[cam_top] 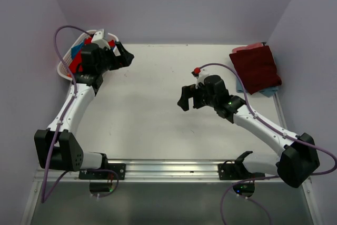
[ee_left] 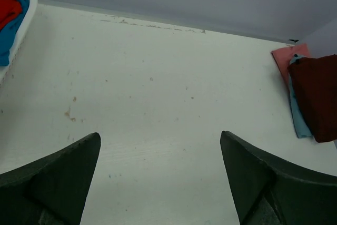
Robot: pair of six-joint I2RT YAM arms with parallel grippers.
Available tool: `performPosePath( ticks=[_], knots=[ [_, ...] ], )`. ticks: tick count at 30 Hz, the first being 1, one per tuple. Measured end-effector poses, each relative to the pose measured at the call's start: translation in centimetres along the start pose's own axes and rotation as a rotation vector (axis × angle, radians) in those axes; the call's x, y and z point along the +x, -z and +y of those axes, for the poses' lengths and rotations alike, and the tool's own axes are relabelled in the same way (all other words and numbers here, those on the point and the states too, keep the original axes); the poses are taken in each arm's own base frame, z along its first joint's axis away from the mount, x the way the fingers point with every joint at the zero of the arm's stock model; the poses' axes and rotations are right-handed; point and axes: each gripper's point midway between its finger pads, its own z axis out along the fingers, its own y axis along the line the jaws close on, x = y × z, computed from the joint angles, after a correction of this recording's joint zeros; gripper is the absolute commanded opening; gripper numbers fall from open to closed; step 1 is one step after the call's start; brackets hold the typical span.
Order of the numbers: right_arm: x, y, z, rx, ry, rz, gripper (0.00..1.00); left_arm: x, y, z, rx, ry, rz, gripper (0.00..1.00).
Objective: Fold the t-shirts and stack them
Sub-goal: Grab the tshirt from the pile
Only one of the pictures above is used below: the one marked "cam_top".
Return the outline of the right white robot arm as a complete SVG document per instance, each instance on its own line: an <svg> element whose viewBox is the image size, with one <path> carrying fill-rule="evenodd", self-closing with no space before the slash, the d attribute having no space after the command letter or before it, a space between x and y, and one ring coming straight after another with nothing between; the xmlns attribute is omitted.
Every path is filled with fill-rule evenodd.
<svg viewBox="0 0 337 225"><path fill-rule="evenodd" d="M177 104L183 111L209 106L217 115L240 126L272 150L271 155L259 155L245 151L235 160L218 164L221 180L256 179L265 175L280 177L287 185L298 188L320 165L313 138L303 133L297 135L274 124L267 118L251 112L246 101L231 95L218 75L207 75L199 84L182 87Z"/></svg>

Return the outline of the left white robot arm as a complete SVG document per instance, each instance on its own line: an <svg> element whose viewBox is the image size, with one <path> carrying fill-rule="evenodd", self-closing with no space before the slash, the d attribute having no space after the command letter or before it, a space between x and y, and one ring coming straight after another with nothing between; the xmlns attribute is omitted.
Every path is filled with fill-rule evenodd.
<svg viewBox="0 0 337 225"><path fill-rule="evenodd" d="M134 55L119 41L114 43L113 49L100 48L96 43L81 48L72 69L75 80L62 109L47 129L37 130L34 135L39 164L43 169L90 169L98 179L108 176L110 167L106 155L83 151L75 136L87 107L103 83L104 73L130 66L133 58Z"/></svg>

